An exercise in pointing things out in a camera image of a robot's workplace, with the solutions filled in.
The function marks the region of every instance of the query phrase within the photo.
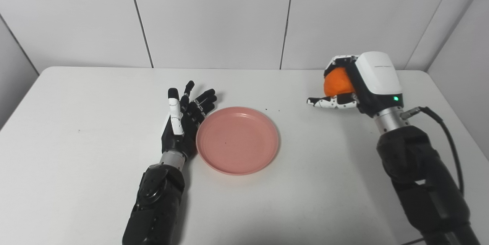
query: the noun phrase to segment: white table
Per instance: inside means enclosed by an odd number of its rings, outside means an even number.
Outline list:
[[[406,107],[430,106],[446,121],[466,179],[472,226],[489,243],[489,162],[421,71],[399,71]],[[322,94],[322,71],[46,69],[0,132],[0,244],[121,243],[142,172],[160,158],[170,86],[215,88],[217,108],[248,106],[281,139],[265,169],[230,176],[199,156],[175,244],[401,244],[419,237],[402,212],[375,146],[379,133],[356,109],[306,104]],[[440,127],[418,115],[454,173]]]

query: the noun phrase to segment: robot finger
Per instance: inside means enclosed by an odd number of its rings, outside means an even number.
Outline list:
[[[200,104],[206,98],[211,97],[212,95],[215,95],[215,90],[211,88],[209,90],[204,91],[204,93],[202,93],[198,97],[196,97],[194,102],[196,102],[197,104]]]
[[[194,113],[192,113],[192,120],[200,125],[204,119],[206,118],[206,115],[214,109],[214,104],[207,104],[204,107],[200,106],[200,109],[197,109]]]
[[[307,103],[324,109],[351,109],[352,107],[356,107],[355,100],[351,100],[350,102],[338,102],[337,96],[322,98],[310,97],[307,99]]]
[[[200,105],[203,108],[206,105],[212,104],[215,101],[217,101],[217,96],[216,95],[212,95],[212,96],[207,97],[206,99],[204,99],[202,102],[198,102],[197,104]]]
[[[190,92],[194,88],[195,83],[194,81],[189,81],[187,85],[185,85],[185,91],[183,92],[183,96],[180,99],[180,110],[181,112],[184,112],[185,109],[187,109],[187,106],[189,104],[189,97],[190,97]]]
[[[168,89],[168,104],[170,106],[170,119],[173,133],[183,135],[182,113],[180,112],[180,101],[178,100],[178,90],[174,87]]]

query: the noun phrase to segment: robotic arm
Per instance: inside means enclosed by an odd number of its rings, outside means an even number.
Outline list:
[[[410,224],[421,232],[426,244],[479,245],[470,227],[462,185],[459,190],[428,135],[407,120],[421,109],[433,118],[439,117],[428,108],[402,110],[402,88],[388,55],[367,52],[336,56],[324,77],[327,97],[308,98],[307,103],[333,109],[356,106],[374,119],[381,133],[377,152],[384,170]],[[338,83],[339,88],[326,89]]]
[[[215,90],[202,93],[192,102],[189,81],[181,100],[178,90],[168,90],[170,112],[161,136],[162,155],[150,165],[139,184],[136,203],[122,237],[123,245],[170,245],[185,181],[185,162],[197,153],[197,129],[217,100]]]

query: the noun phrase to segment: orange fruit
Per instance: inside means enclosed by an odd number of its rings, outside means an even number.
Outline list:
[[[355,92],[353,85],[346,75],[344,67],[337,67],[333,69],[324,78],[324,94],[326,96],[335,96],[343,93]]]

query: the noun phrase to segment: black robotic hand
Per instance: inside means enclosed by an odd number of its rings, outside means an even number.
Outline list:
[[[168,90],[168,99],[170,99],[170,102],[173,99],[176,104],[170,104],[170,109],[173,108],[173,110],[170,111],[171,116],[168,118],[165,130],[161,136],[162,153],[175,150],[183,153],[187,160],[197,153],[195,144],[197,130],[206,115],[214,109],[214,102],[217,100],[215,90],[209,89],[192,102],[189,102],[192,88],[194,88],[194,82],[189,81],[180,99],[180,110],[178,110],[178,90],[176,88]],[[179,128],[177,132],[183,132],[183,135],[175,134],[175,127]]]
[[[202,93],[192,102],[189,81],[182,99],[178,90],[168,90],[170,114],[161,136],[162,158],[150,165],[139,184],[136,203],[122,237],[123,245],[169,245],[176,224],[185,181],[183,164],[197,152],[197,130],[207,113],[214,109],[215,90]]]

